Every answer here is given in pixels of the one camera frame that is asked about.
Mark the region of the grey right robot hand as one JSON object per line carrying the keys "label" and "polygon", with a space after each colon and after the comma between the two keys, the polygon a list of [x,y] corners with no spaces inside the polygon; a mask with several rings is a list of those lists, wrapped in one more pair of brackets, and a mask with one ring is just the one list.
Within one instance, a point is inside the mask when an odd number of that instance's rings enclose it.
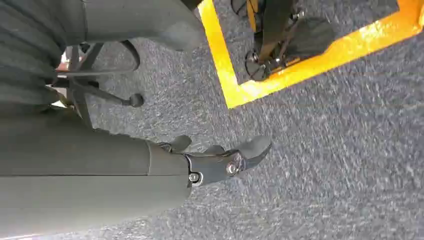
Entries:
{"label": "grey right robot hand", "polygon": [[41,234],[181,206],[192,187],[256,167],[271,140],[186,153],[86,124],[55,106],[68,46],[145,37],[176,51],[201,43],[197,0],[3,0],[0,3],[0,235]]}

